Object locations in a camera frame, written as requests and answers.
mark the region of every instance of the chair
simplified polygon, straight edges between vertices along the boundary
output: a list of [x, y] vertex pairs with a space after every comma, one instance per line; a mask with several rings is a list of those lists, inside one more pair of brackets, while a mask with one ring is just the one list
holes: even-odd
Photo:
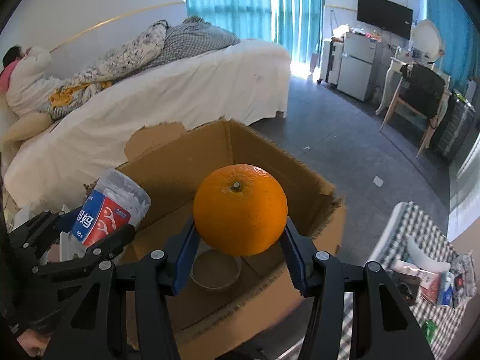
[[439, 110], [446, 82], [437, 73], [420, 64], [405, 65], [400, 69], [402, 78], [395, 90], [380, 131], [388, 123], [398, 104], [405, 105], [413, 113], [427, 120], [427, 129], [423, 133], [415, 158], [428, 147], [430, 139], [438, 127]]

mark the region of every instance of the pink collar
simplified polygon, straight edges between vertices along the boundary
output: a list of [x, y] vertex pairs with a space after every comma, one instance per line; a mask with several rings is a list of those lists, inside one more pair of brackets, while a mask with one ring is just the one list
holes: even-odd
[[0, 92], [6, 93], [8, 91], [8, 87], [10, 85], [10, 75], [19, 62], [20, 60], [13, 61], [3, 69], [2, 73], [0, 74]]

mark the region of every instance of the person's arm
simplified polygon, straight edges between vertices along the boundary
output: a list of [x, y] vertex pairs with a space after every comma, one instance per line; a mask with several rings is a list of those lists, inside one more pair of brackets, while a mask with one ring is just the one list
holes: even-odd
[[24, 76], [30, 76], [46, 71], [51, 63], [52, 58], [47, 50], [39, 46], [33, 46], [15, 69], [21, 71]]

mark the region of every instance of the silver screw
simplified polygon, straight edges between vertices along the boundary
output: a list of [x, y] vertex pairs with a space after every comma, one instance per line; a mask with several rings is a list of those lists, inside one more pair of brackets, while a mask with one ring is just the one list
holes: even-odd
[[315, 257], [320, 261], [327, 261], [330, 258], [330, 255], [325, 251], [318, 251], [315, 253]]
[[378, 264], [378, 262], [376, 261], [370, 261], [368, 264], [367, 264], [367, 267], [368, 269], [370, 269], [372, 272], [378, 272], [380, 271], [380, 268], [382, 268], [380, 266], [380, 264]]
[[111, 266], [112, 266], [112, 262], [107, 259], [105, 259], [100, 264], [98, 264], [98, 268], [100, 268], [102, 271], [106, 271], [107, 269], [110, 269]]
[[165, 253], [163, 250], [154, 250], [153, 252], [150, 253], [150, 257], [153, 258], [154, 260], [159, 260], [163, 256], [165, 256]]

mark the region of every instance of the orange cloth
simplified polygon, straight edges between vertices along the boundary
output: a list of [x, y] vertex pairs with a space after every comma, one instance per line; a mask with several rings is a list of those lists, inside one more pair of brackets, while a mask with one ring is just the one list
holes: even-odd
[[84, 89], [92, 84], [100, 84], [102, 90], [111, 87], [112, 81], [105, 82], [92, 82], [90, 84], [82, 84], [75, 87], [62, 87], [58, 88], [50, 97], [50, 104], [52, 107], [64, 107], [71, 103], [73, 94], [81, 89]]

